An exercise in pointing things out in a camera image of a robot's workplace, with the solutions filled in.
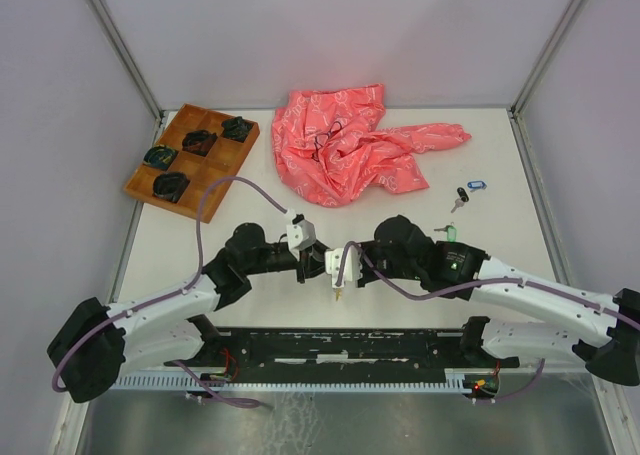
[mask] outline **divided wooden organizer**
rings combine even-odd
[[[246,120],[252,126],[244,142],[224,138],[222,122],[233,118],[235,117],[194,105],[183,105],[155,143],[155,146],[164,145],[177,150],[177,156],[166,170],[141,164],[125,185],[125,192],[141,202],[195,219],[206,188],[222,177],[237,175],[260,134],[258,124]],[[217,135],[213,146],[204,156],[183,149],[185,136],[198,130],[207,130]],[[189,180],[187,188],[175,203],[158,198],[153,191],[155,179],[170,172],[184,173]],[[231,182],[223,183],[207,197],[202,213],[203,222],[211,221],[230,185]]]

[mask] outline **crumpled red cloth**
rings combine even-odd
[[[428,188],[411,153],[454,148],[471,135],[448,123],[376,130],[383,95],[383,85],[291,92],[271,126],[280,179],[325,207],[346,205],[369,185],[392,193]]]

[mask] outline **gray floor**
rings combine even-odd
[[[525,381],[502,375],[505,393]],[[477,407],[460,395],[247,395],[272,408],[199,406],[178,393],[108,392],[90,407],[79,453],[614,453],[588,375],[546,375],[521,398]]]

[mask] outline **white table surface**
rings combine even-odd
[[[348,240],[366,241],[380,222],[402,214],[427,236],[444,239],[434,228],[454,222],[458,241],[486,250],[501,260],[553,280],[524,170],[506,110],[389,110],[380,127],[429,122],[460,123],[472,135],[461,147],[416,155],[431,188],[402,195],[367,188],[346,207],[323,208],[306,202],[276,174],[271,152],[272,110],[229,112],[259,123],[261,134],[239,175],[260,184],[285,207],[314,223],[320,241],[330,247]],[[456,188],[471,180],[488,188],[454,214]],[[233,183],[210,224],[202,225],[205,263],[212,259],[234,228],[260,224],[267,241],[284,233],[284,218],[250,187]],[[119,300],[143,297],[189,276],[197,266],[195,222],[145,204],[136,231]],[[252,327],[455,328],[473,315],[510,321],[528,318],[511,310],[462,300],[412,302],[382,283],[347,287],[336,302],[328,276],[296,282],[294,272],[250,277],[253,290],[237,303],[210,314],[214,324]],[[416,282],[399,282],[421,293]]]

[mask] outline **blue object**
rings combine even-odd
[[[471,190],[480,190],[487,188],[487,184],[482,180],[475,180],[473,182],[467,183],[467,187],[469,187]]]

